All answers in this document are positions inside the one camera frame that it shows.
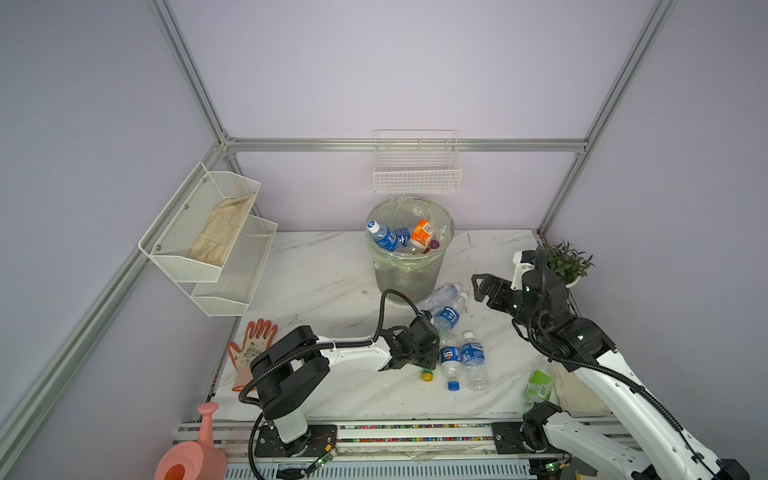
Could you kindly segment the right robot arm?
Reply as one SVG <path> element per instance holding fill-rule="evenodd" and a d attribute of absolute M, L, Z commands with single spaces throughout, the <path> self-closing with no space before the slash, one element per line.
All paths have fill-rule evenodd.
<path fill-rule="evenodd" d="M 698 441 L 644 386 L 610 337 L 574 314 L 568 289 L 547 266 L 543 247 L 516 253 L 511 280 L 475 274 L 476 301 L 509 315 L 518 335 L 547 361 L 576 375 L 610 409 L 639 448 L 592 430 L 544 401 L 523 416 L 519 446 L 534 453 L 569 453 L 611 479 L 747 479 L 735 459 Z"/>

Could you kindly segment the orange label yellow cap bottle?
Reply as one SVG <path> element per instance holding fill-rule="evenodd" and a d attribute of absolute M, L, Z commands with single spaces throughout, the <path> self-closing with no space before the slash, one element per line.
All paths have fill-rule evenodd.
<path fill-rule="evenodd" d="M 433 237 L 432 224 L 426 219 L 421 219 L 411 233 L 410 244 L 417 252 L 423 252 L 428 249 Z"/>

